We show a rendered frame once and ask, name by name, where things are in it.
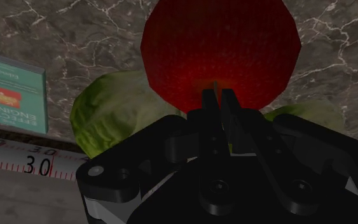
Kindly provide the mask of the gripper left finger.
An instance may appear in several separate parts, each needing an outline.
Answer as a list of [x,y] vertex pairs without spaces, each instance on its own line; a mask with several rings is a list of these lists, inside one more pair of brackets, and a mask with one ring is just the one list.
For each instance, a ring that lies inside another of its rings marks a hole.
[[186,224],[232,210],[230,157],[213,90],[186,118],[167,115],[76,172],[88,224]]

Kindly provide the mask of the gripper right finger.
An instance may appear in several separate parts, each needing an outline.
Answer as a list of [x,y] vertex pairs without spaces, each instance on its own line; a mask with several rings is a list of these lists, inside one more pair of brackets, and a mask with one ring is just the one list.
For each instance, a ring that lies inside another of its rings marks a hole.
[[253,151],[282,207],[296,215],[358,208],[358,140],[287,113],[268,121],[224,89],[221,118],[233,150]]

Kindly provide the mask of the green lettuce head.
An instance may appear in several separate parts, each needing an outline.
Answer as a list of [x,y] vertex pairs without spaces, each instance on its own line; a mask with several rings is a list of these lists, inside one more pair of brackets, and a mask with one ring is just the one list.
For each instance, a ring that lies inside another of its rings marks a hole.
[[74,100],[69,119],[77,145],[94,158],[166,115],[187,117],[153,91],[140,70],[95,79]]

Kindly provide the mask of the white ruler with red marks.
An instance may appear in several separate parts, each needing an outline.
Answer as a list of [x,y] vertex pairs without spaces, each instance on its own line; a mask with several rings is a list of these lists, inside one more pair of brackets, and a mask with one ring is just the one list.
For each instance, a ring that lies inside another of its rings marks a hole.
[[85,163],[84,154],[0,138],[0,169],[70,181]]

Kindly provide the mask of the teal book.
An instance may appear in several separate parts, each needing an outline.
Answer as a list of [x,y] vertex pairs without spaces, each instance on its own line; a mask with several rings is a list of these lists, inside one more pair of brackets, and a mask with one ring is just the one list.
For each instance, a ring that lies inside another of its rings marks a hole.
[[0,56],[0,124],[48,132],[45,69]]

